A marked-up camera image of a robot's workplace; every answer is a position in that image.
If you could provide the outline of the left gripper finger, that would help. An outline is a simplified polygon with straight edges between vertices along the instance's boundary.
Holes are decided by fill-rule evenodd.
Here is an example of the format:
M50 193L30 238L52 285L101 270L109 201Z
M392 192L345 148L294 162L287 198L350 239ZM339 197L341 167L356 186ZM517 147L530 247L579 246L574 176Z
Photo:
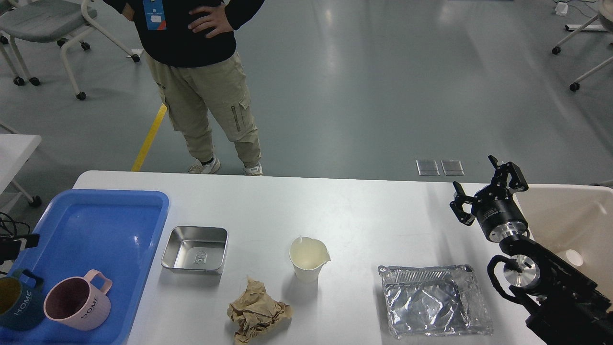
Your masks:
M0 261L16 260L21 251L26 248L34 248L39 244L40 235L24 234L24 235L8 235L0 236Z

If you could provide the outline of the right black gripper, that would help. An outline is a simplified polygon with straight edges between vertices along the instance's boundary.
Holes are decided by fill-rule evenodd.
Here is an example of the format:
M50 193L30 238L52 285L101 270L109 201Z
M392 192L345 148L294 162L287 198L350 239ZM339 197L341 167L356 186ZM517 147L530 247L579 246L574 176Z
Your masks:
M488 159L495 169L490 185L505 192L482 189L475 196L470 196L466 195L460 183L453 181L455 194L449 205L460 223L471 226L477 218L486 239L501 242L508 236L528 231L528 223L512 194L527 191L529 185L515 163L499 164L493 155L489 155ZM472 213L465 212L464 205L473 205Z

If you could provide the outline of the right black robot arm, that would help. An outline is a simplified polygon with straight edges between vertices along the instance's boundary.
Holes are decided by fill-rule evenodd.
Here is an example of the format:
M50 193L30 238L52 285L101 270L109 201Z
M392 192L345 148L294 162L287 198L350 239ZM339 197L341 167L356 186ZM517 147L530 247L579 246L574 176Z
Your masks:
M473 196L454 182L450 208L460 223L477 221L486 240L499 245L502 254L487 268L493 288L528 311L527 327L548 345L610 345L610 299L596 282L528 236L528 222L513 198L529 188L521 169L492 155L488 159L495 170L491 182Z

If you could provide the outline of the person's left hand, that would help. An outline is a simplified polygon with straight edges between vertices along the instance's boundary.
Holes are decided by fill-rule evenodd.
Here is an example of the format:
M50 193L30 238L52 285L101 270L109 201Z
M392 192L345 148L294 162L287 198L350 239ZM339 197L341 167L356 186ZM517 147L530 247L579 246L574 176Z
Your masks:
M187 28L193 33L199 33L208 30L206 38L213 38L216 35L223 33L231 33L234 31L228 21L226 12L226 4L222 3L219 6L199 6L190 10L190 15L202 15L194 19Z

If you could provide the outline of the person's right hand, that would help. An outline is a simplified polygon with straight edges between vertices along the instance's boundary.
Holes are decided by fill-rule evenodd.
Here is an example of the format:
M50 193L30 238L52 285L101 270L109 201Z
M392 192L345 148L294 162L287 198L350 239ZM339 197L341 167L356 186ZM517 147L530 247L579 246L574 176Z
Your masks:
M132 9L131 5L129 3L125 3L125 6L123 7L121 14L130 22L134 21L134 9Z

